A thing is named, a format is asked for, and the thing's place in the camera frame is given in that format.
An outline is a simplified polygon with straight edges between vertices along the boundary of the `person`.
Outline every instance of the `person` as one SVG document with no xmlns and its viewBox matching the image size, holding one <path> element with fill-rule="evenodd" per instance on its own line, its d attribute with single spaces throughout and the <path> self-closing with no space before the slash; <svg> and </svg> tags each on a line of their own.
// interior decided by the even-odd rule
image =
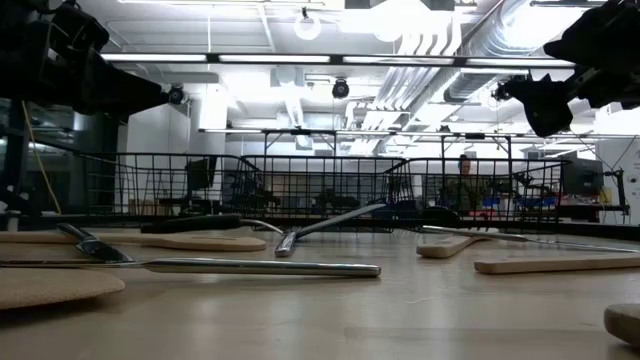
<svg viewBox="0 0 640 360">
<path fill-rule="evenodd" d="M 481 210 L 487 184 L 471 174 L 471 160 L 460 155 L 458 161 L 460 175 L 447 181 L 445 197 L 447 206 L 459 215 L 468 215 L 472 211 Z"/>
</svg>

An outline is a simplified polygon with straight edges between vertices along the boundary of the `cable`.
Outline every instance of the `cable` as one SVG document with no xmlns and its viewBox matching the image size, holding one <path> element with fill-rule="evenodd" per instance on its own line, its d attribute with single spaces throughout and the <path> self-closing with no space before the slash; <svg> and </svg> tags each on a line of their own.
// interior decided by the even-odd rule
<svg viewBox="0 0 640 360">
<path fill-rule="evenodd" d="M 27 105 L 24 100 L 22 101 L 22 111 L 24 112 L 24 122 L 29 129 L 29 137 L 31 138 L 31 143 L 33 144 L 33 152 L 36 154 L 36 160 L 38 161 L 38 166 L 40 167 L 40 172 L 42 173 L 42 177 L 44 178 L 44 182 L 47 184 L 47 189 L 49 190 L 49 195 L 53 199 L 53 203 L 56 205 L 56 210 L 58 211 L 58 215 L 62 214 L 62 210 L 60 210 L 60 204 L 58 203 L 58 198 L 53 193 L 53 189 L 51 188 L 51 183 L 49 183 L 49 177 L 47 173 L 44 171 L 44 166 L 42 165 L 42 160 L 40 160 L 40 154 L 38 154 L 38 148 L 36 147 L 36 139 L 33 136 L 33 129 L 31 128 L 31 117 L 29 116 L 29 112 L 27 111 Z"/>
<path fill-rule="evenodd" d="M 78 10 L 82 10 L 82 7 L 80 6 L 80 4 L 77 3 L 76 0 L 66 0 L 66 1 L 63 1 L 62 4 L 60 4 L 60 6 L 58 6 L 55 9 L 49 9 L 47 5 L 44 5 L 44 7 L 42 8 L 37 8 L 36 11 L 39 12 L 41 15 L 55 14 L 56 11 L 58 11 L 58 9 L 60 9 L 62 5 L 65 3 L 75 6 L 76 8 L 78 8 Z"/>
</svg>

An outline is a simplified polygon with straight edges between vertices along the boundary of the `wooden table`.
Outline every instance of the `wooden table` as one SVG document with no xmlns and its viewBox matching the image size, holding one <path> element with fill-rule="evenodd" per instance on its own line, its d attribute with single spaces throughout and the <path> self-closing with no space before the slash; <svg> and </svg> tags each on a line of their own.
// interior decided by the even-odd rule
<svg viewBox="0 0 640 360">
<path fill-rule="evenodd" d="M 272 259 L 279 238 L 256 234 L 267 251 L 207 256 Z M 474 259 L 581 251 L 482 242 L 446 260 L 415 254 L 421 237 L 439 236 L 312 234 L 292 258 L 375 263 L 379 280 L 112 271 L 127 283 L 116 295 L 0 312 L 0 359 L 638 358 L 602 317 L 607 305 L 640 301 L 640 269 L 487 276 Z M 121 248 L 138 258 L 203 256 Z M 0 246 L 3 259 L 77 255 Z"/>
</svg>

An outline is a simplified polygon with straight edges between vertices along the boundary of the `ceiling duct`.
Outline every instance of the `ceiling duct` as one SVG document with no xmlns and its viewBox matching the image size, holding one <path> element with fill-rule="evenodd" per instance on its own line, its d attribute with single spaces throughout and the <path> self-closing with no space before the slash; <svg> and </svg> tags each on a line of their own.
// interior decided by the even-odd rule
<svg viewBox="0 0 640 360">
<path fill-rule="evenodd" d="M 291 65 L 281 65 L 272 71 L 271 77 L 272 79 L 275 77 L 277 84 L 282 86 L 284 90 L 284 103 L 287 107 L 291 127 L 297 129 L 307 128 L 304 123 L 304 114 L 299 95 L 300 87 L 304 84 L 302 69 Z M 296 136 L 296 150 L 313 150 L 313 139 L 310 136 Z"/>
<path fill-rule="evenodd" d="M 461 48 L 461 56 L 527 56 L 572 24 L 577 9 L 531 7 L 532 0 L 505 0 Z M 441 70 L 434 83 L 458 77 L 444 91 L 447 102 L 465 102 L 495 78 L 495 74 Z"/>
</svg>

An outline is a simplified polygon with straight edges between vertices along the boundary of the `wooden board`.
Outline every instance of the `wooden board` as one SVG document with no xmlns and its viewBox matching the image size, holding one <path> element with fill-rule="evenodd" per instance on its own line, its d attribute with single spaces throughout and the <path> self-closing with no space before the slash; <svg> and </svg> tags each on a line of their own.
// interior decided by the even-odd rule
<svg viewBox="0 0 640 360">
<path fill-rule="evenodd" d="M 498 229 L 489 229 L 488 233 L 496 233 Z M 416 253 L 425 258 L 446 259 L 451 257 L 476 241 L 487 240 L 481 236 L 451 236 L 446 239 L 419 244 Z"/>
<path fill-rule="evenodd" d="M 517 274 L 545 271 L 618 269 L 640 266 L 640 254 L 574 255 L 478 260 L 483 274 Z"/>
<path fill-rule="evenodd" d="M 264 240 L 253 237 L 226 237 L 221 235 L 93 233 L 108 244 L 134 244 L 181 250 L 203 251 L 260 251 L 266 248 Z M 57 232 L 0 232 L 3 243 L 75 244 L 72 236 Z"/>
<path fill-rule="evenodd" d="M 640 304 L 616 304 L 604 311 L 604 327 L 609 334 L 640 347 Z"/>
<path fill-rule="evenodd" d="M 117 277 L 79 269 L 0 269 L 0 310 L 86 299 L 121 291 Z"/>
</svg>

